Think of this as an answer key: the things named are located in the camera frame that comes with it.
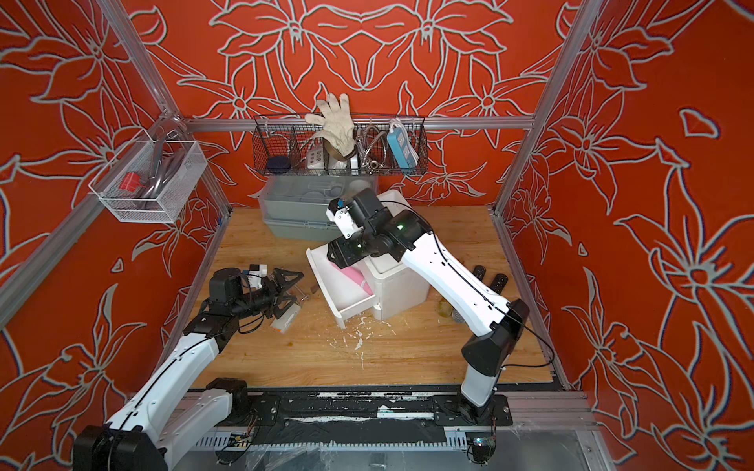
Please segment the pink microphone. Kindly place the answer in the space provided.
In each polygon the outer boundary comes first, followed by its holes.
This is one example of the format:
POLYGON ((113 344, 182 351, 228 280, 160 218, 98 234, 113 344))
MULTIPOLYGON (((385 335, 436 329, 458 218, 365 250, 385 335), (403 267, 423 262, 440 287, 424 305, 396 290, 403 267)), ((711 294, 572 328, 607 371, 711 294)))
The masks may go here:
POLYGON ((372 288, 359 269, 353 266, 340 268, 334 262, 331 262, 330 265, 337 272, 335 279, 339 286, 348 286, 349 290, 359 288, 366 296, 373 296, 372 288))

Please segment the black sparkly microphone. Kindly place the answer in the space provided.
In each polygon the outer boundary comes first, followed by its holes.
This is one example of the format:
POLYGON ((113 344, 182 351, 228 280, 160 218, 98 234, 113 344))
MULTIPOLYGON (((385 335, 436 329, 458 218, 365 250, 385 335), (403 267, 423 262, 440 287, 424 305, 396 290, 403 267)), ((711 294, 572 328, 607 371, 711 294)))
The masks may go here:
POLYGON ((503 290, 509 282, 509 277, 504 273, 498 273, 494 276, 492 282, 489 285, 490 290, 495 294, 502 294, 503 290))
POLYGON ((472 274, 479 280, 480 282, 484 281, 485 275, 486 275, 486 268, 482 265, 475 265, 472 269, 472 274))

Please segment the gold microphone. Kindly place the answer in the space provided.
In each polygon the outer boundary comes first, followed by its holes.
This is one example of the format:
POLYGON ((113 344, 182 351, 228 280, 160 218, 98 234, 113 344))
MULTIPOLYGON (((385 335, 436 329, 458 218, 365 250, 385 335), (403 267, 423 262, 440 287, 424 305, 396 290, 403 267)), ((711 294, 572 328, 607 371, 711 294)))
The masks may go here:
POLYGON ((445 298, 440 298, 437 304, 436 312, 439 316, 443 318, 450 318, 453 314, 454 308, 453 305, 448 302, 445 298))

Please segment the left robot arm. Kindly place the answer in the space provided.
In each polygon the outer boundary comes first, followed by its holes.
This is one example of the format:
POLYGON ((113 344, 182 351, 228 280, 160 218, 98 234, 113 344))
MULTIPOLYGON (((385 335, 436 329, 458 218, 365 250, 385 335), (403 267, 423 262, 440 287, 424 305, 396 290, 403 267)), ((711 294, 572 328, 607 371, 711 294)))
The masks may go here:
POLYGON ((243 380, 218 378, 180 415, 174 413, 194 381, 234 335, 280 320, 296 305, 293 288, 304 273, 259 266, 216 271, 209 296, 176 347, 141 389, 100 426, 75 439, 76 470, 171 470, 212 428, 227 423, 253 432, 258 413, 243 380))

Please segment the white drawer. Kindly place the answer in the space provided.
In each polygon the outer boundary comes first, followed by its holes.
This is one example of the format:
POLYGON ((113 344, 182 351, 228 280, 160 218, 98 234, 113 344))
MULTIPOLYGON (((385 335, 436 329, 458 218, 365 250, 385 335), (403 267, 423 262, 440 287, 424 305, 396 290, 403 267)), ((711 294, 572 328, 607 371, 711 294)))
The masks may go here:
POLYGON ((349 290, 348 286, 339 286, 335 279, 337 272, 327 258, 327 248, 327 245, 315 249, 308 248, 306 258, 336 324, 339 328, 345 329, 349 319, 373 308, 376 296, 366 296, 359 288, 349 290))

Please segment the white drawer cabinet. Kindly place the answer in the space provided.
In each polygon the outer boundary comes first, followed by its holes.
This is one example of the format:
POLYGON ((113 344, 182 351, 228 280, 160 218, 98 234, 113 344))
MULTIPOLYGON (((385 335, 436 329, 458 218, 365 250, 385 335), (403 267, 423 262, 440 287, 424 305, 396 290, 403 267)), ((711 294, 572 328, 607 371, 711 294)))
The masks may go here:
POLYGON ((430 284, 389 254, 367 256, 359 262, 359 269, 375 296, 372 315, 378 321, 386 321, 427 300, 430 284))

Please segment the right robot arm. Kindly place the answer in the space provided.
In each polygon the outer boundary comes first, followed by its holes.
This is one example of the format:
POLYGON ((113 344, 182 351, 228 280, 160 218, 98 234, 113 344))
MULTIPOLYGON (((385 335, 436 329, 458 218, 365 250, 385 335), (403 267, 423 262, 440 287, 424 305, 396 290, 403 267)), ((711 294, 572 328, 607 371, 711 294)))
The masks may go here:
POLYGON ((492 420, 504 363, 522 336, 528 306, 508 300, 478 280, 439 241, 435 230, 408 204, 394 215, 374 190, 335 198, 326 215, 341 237, 328 243, 328 260, 345 269, 366 257, 391 256, 424 278, 461 314, 472 337, 461 349, 467 372, 456 413, 469 423, 492 420))

